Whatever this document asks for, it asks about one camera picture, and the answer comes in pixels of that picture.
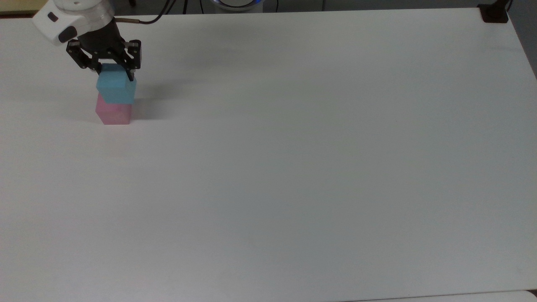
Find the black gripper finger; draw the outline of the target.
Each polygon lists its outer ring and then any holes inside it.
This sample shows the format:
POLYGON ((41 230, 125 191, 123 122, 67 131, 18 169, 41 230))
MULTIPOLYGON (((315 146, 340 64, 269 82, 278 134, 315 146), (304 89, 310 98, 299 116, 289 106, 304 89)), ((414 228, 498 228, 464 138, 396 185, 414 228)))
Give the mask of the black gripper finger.
POLYGON ((123 68, 128 79, 134 82, 134 72, 141 68, 141 41, 124 41, 122 46, 123 48, 113 48, 113 60, 123 68))
POLYGON ((67 42, 66 52, 81 69, 91 70, 98 75, 101 73, 102 64, 98 50, 87 50, 79 40, 72 39, 67 42))

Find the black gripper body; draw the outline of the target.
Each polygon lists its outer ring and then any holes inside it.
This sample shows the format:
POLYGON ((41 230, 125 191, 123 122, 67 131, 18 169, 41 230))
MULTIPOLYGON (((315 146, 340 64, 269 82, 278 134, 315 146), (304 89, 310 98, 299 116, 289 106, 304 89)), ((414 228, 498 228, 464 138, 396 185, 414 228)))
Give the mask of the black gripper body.
POLYGON ((84 33, 78 40, 83 50, 91 55, 99 55, 100 59, 111 59, 113 54, 121 56, 125 53, 124 39, 115 18, 101 29, 84 33))

